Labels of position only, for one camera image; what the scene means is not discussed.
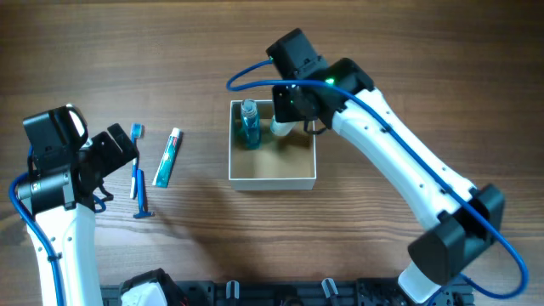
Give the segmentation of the white bamboo conditioner tube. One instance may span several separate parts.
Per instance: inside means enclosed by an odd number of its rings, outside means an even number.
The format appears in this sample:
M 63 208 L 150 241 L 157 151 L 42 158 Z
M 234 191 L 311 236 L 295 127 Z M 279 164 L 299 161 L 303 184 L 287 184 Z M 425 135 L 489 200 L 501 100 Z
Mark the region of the white bamboo conditioner tube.
M 297 126 L 297 124 L 297 122 L 278 122 L 276 116 L 272 116 L 270 131 L 275 136 L 285 137 Z

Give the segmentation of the blue mouthwash bottle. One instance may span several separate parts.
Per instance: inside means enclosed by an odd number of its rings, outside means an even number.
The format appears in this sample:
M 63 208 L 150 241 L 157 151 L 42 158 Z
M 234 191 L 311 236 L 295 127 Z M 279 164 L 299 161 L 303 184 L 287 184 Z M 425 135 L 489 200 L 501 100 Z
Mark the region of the blue mouthwash bottle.
M 260 117 L 257 102 L 244 99 L 241 102 L 241 122 L 245 134 L 246 147 L 255 150 L 261 143 Z

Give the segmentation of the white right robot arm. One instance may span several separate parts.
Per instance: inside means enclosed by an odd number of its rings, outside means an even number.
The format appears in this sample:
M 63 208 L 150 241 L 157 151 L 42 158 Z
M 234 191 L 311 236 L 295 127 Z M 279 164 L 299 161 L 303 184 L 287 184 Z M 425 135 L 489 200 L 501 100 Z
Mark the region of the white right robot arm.
M 424 232 L 408 246 L 411 262 L 398 286 L 412 302 L 433 301 L 441 289 L 494 243 L 505 198 L 449 169 L 393 113 L 371 77 L 353 60 L 333 64 L 298 28 L 266 54 L 280 80 L 270 81 L 280 122 L 319 120 L 346 139 L 405 199 Z

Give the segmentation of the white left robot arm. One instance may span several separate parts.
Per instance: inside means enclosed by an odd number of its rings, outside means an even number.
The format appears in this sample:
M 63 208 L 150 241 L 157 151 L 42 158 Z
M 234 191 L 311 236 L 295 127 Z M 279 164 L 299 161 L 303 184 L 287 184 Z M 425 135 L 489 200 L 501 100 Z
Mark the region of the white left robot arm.
M 138 152 L 117 123 L 89 137 L 74 105 L 24 119 L 27 170 L 8 189 L 37 256 L 45 305 L 101 305 L 96 215 L 113 195 L 105 178 Z

